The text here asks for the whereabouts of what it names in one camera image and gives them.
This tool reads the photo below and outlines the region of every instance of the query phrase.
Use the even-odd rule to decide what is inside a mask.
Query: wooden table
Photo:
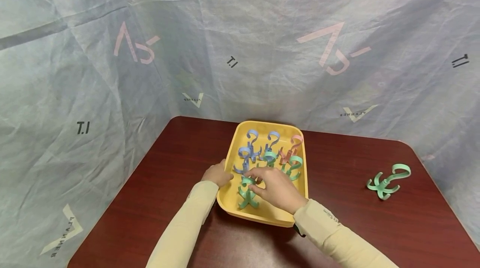
[[[168,123],[71,259],[69,268],[144,268],[203,172],[224,158],[237,124]],[[401,268],[479,267],[480,253],[414,151],[403,142],[304,131],[309,196]],[[412,175],[387,201],[365,188],[404,163]],[[218,205],[202,227],[192,268],[336,267],[293,229],[232,217]]]

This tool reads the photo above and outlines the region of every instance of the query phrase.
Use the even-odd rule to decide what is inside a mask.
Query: long sleeve shirt
[[[210,213],[217,191],[218,186],[209,181],[193,186],[187,200],[158,240],[146,268],[187,267],[200,227]],[[300,233],[343,268],[398,268],[313,199],[293,217]]]

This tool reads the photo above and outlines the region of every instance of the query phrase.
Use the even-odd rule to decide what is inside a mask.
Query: plastic tray
[[[230,150],[228,151],[225,161],[225,171],[233,173],[234,178],[228,185],[222,187],[218,191],[217,202],[220,207],[224,209],[224,211],[235,217],[281,227],[293,227],[293,224],[295,222],[291,214],[284,210],[275,208],[274,206],[260,198],[260,196],[255,196],[254,198],[255,201],[259,202],[258,208],[253,208],[251,205],[247,205],[247,207],[244,209],[239,208],[239,203],[243,202],[243,198],[238,193],[238,186],[241,182],[241,175],[233,170],[233,164],[235,164],[236,167],[240,168],[242,166],[243,159],[239,157],[238,150],[240,147],[246,147],[247,142],[251,141],[255,137],[252,136],[251,139],[247,138],[247,132],[250,129],[255,129],[256,131],[258,131],[258,139],[254,144],[255,151],[258,151],[261,146],[262,154],[263,149],[265,148],[265,144],[271,143],[273,139],[277,139],[272,138],[272,141],[268,140],[267,136],[268,133],[271,131],[276,131],[280,134],[280,141],[272,147],[272,151],[275,153],[277,153],[281,147],[283,147],[284,152],[287,153],[287,151],[293,145],[290,142],[290,138],[293,135],[296,134],[303,137],[300,129],[290,125],[256,121],[245,121],[240,123],[237,126],[235,134],[233,135],[233,139],[230,144]],[[305,196],[305,198],[308,198],[307,160],[305,157],[304,142],[302,142],[302,144],[297,147],[297,150],[297,156],[303,158],[303,165],[298,170],[296,170],[299,171],[301,174],[297,180],[293,181],[293,184],[299,190],[300,194]],[[253,164],[252,161],[250,161],[250,169],[255,167],[256,163]],[[261,166],[265,166],[265,162],[260,161],[260,167]],[[279,160],[275,162],[275,168],[281,169]],[[261,183],[259,187],[265,188],[265,183]]]

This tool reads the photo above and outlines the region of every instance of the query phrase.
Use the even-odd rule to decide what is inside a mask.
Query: white backdrop
[[[400,139],[480,243],[479,0],[0,1],[1,267],[65,267],[178,115]]]

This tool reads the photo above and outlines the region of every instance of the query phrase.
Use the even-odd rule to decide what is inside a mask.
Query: sleeve cuff
[[[323,243],[341,227],[331,211],[313,199],[309,199],[307,204],[293,215],[293,218],[300,235],[306,234],[319,243]]]

